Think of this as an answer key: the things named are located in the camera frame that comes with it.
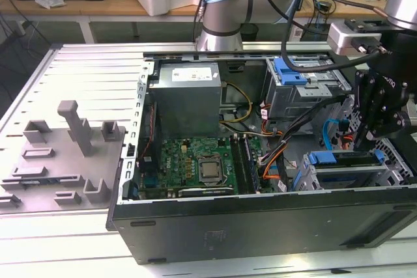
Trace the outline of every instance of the connector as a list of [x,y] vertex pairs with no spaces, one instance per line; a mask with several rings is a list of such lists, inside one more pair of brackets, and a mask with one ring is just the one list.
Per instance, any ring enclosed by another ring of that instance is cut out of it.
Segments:
[[354,37],[351,40],[354,49],[362,53],[372,53],[379,49],[381,43],[374,37]]
[[330,9],[332,8],[332,4],[328,1],[318,1],[317,6],[319,7],[319,10],[324,13],[330,12]]

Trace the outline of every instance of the gray plastic part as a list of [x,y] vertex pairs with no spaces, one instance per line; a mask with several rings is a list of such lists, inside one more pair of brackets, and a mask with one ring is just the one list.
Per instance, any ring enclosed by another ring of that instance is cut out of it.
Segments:
[[5,195],[0,195],[0,208],[17,208],[21,200],[15,195],[6,193]]
[[42,134],[50,132],[51,130],[44,120],[30,120],[23,134],[30,143],[36,144],[45,143],[46,140]]
[[61,205],[81,204],[81,197],[77,191],[57,191],[55,192],[55,202]]
[[65,118],[71,130],[71,137],[76,140],[83,155],[89,156],[93,147],[89,139],[89,132],[84,128],[81,119],[78,117],[77,108],[77,101],[63,100],[58,106],[58,114]]
[[55,151],[52,148],[34,148],[24,150],[22,157],[24,159],[41,159],[52,158],[55,155]]
[[[10,178],[18,179],[19,176],[12,176],[1,181],[0,186],[8,192],[13,193],[22,200],[24,205],[18,207],[9,206],[0,208],[0,214],[30,213],[30,212],[54,212],[62,210],[91,210],[108,208],[110,192],[106,193],[108,186],[111,187],[115,181],[115,175],[121,170],[119,167],[125,128],[119,126],[121,140],[105,142],[101,127],[91,128],[92,154],[86,158],[79,150],[77,143],[68,136],[67,128],[51,129],[49,133],[43,133],[47,143],[37,144],[36,148],[53,149],[55,155],[51,158],[29,158],[25,159],[22,154],[16,160],[17,168],[45,167],[48,173],[43,177],[22,177],[24,182],[8,182]],[[34,149],[33,145],[26,142],[22,151]],[[68,177],[56,182],[59,177]],[[39,180],[51,179],[50,184],[37,183]],[[90,202],[84,194],[85,181],[89,179],[94,187],[100,188],[100,180],[103,180],[101,192],[95,192],[87,188],[87,194],[94,198]],[[81,198],[80,204],[66,204],[59,206],[54,198],[58,191],[76,191]]]
[[77,178],[74,179],[61,179],[60,183],[64,187],[80,187],[84,186],[85,179],[81,175],[77,175]]
[[119,141],[120,129],[115,120],[105,120],[102,124],[102,134],[105,142]]
[[0,186],[6,191],[26,189],[26,186],[20,182],[1,182]]
[[97,188],[93,186],[91,180],[87,179],[83,192],[91,203],[105,201],[110,196],[110,189],[102,179],[100,179]]
[[12,176],[14,177],[43,177],[48,173],[45,166],[41,167],[17,167]]
[[[89,121],[86,118],[81,118],[81,123],[83,124],[84,130],[88,132],[89,139],[91,139],[91,127]],[[68,130],[68,134],[72,141],[76,141],[76,138],[72,135],[71,130]]]

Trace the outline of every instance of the desk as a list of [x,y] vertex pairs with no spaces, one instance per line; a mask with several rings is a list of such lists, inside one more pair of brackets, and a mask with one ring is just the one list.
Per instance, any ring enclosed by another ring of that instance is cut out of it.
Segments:
[[[277,43],[252,46],[280,50]],[[289,43],[289,46],[292,50],[299,46],[302,51],[329,49],[325,43],[317,42]],[[181,44],[181,48],[182,51],[193,51],[189,44]],[[129,110],[131,100],[137,96],[137,81],[123,81],[121,74],[138,72],[143,58],[141,51],[146,49],[158,49],[158,44],[78,44],[50,50],[0,120],[0,178],[8,176],[21,151],[26,140],[22,131],[28,119],[47,116],[50,127],[66,127],[56,107],[48,105],[51,102],[77,100],[79,115],[87,118],[93,127],[100,126],[106,119],[118,120],[121,126],[129,125],[132,116]],[[80,71],[84,74],[100,72],[100,75],[79,75]],[[53,85],[48,86],[51,77]],[[106,101],[99,101],[103,95]],[[417,277],[417,223],[375,249],[138,266],[119,233],[106,230],[107,212],[0,215],[2,277],[114,278],[127,275],[138,278],[202,278],[251,275],[258,278],[330,278],[334,277],[330,271],[332,268],[351,271],[349,278]]]
[[[50,10],[42,8],[34,1],[14,0],[19,10],[31,21],[72,21],[79,23],[84,40],[88,44],[95,43],[94,33],[90,23],[96,21],[105,22],[191,22],[195,14],[196,6],[177,8],[161,16],[149,16],[137,0],[103,0],[83,1],[68,0],[67,5]],[[384,7],[386,1],[367,2],[371,5]],[[313,14],[312,0],[304,0],[302,10],[296,13],[296,21],[306,24]],[[0,0],[0,12],[6,20],[20,21],[23,18],[16,12],[9,0]],[[362,8],[348,7],[338,4],[337,10],[329,21],[345,18],[374,18],[377,15]]]

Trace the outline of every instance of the wire bundle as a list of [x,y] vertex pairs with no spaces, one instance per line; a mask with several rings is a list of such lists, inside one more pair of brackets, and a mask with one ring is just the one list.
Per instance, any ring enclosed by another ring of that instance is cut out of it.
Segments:
[[339,96],[331,97],[325,100],[322,100],[321,102],[315,104],[313,107],[308,109],[306,112],[301,114],[299,117],[297,117],[293,122],[290,124],[290,126],[284,131],[284,133],[280,137],[280,141],[278,143],[278,146],[271,150],[269,153],[265,154],[261,158],[261,163],[266,163],[265,170],[263,172],[262,177],[264,179],[266,178],[277,178],[272,177],[268,175],[268,171],[274,161],[282,154],[282,152],[287,148],[287,143],[291,136],[296,133],[303,125],[311,122],[314,118],[314,116],[324,107],[330,105],[330,104],[336,104],[338,102],[344,101],[348,97],[348,94],[340,94]]

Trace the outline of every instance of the yellow wire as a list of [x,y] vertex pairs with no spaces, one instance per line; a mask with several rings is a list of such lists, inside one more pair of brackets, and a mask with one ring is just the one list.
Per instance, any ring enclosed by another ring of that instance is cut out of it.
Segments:
[[248,112],[243,117],[235,118],[233,120],[220,120],[219,123],[236,123],[236,122],[240,122],[241,120],[244,120],[245,118],[247,118],[248,116],[250,116],[250,113],[252,112],[252,102],[250,101],[248,95],[245,94],[244,91],[242,89],[240,89],[239,87],[237,87],[235,84],[226,82],[226,85],[233,86],[241,94],[243,94],[243,96],[247,99],[247,101],[249,103],[249,109],[248,109]]

